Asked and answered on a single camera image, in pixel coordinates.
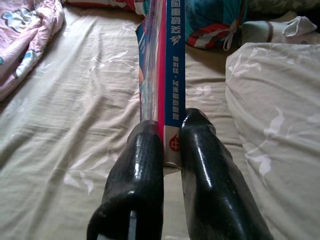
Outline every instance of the pink blanket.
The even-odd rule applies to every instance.
[[[63,21],[60,0],[0,0],[0,101],[39,61]]]

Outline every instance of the bed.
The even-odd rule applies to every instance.
[[[62,29],[47,46],[37,67],[1,103],[3,239],[85,239],[108,173],[130,131],[139,122],[135,29],[141,18],[117,9],[71,6],[64,7],[64,14]],[[320,199],[315,182],[320,170],[317,94],[320,72],[316,67],[320,64],[320,47],[247,43],[234,51],[186,47],[187,107],[201,109],[214,124],[217,136],[231,152],[274,237],[315,239],[320,234],[317,229]],[[262,57],[264,53],[279,53],[277,64],[283,59],[287,62],[276,67],[276,63]],[[274,75],[266,71],[262,80],[256,81],[264,66],[279,71]],[[301,75],[290,75],[296,79],[292,85],[285,81],[290,71],[302,71]],[[284,80],[269,83],[269,78]],[[311,85],[298,84],[299,78]],[[239,87],[239,80],[247,87]],[[291,85],[292,89],[280,84]],[[246,99],[251,85],[255,90],[250,93],[255,95]],[[296,94],[295,88],[304,88],[304,93]],[[299,107],[310,106],[306,110],[309,120],[305,122],[311,124],[312,134],[304,135],[302,141],[300,138],[285,141],[278,134],[281,116],[299,112],[297,106],[288,107],[289,100],[282,102],[282,98],[275,97],[284,93],[288,95],[286,99],[300,102]],[[259,96],[265,98],[255,105],[249,104]],[[271,112],[268,106],[278,102],[283,106]],[[301,120],[302,116],[301,113],[290,119]],[[284,129],[296,123],[288,124]],[[269,146],[263,146],[266,149],[260,155],[248,157],[254,146],[266,139],[264,136]],[[288,149],[270,156],[273,151],[270,146],[279,144]],[[297,165],[289,166],[279,160],[288,156],[285,159],[289,161],[293,150],[301,153],[300,158],[293,158]],[[276,167],[279,172],[268,168],[271,160],[268,162],[266,158],[279,164]],[[267,167],[260,170],[262,163]],[[280,179],[282,171],[286,171],[288,178]],[[289,199],[292,202],[285,208]],[[180,172],[164,177],[162,237],[189,239]]]

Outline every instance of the floral blanket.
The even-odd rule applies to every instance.
[[[60,0],[0,1],[0,101],[39,61],[63,21]]]

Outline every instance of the red logo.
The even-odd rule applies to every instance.
[[[177,135],[170,139],[169,146],[174,152],[180,151],[180,140]]]

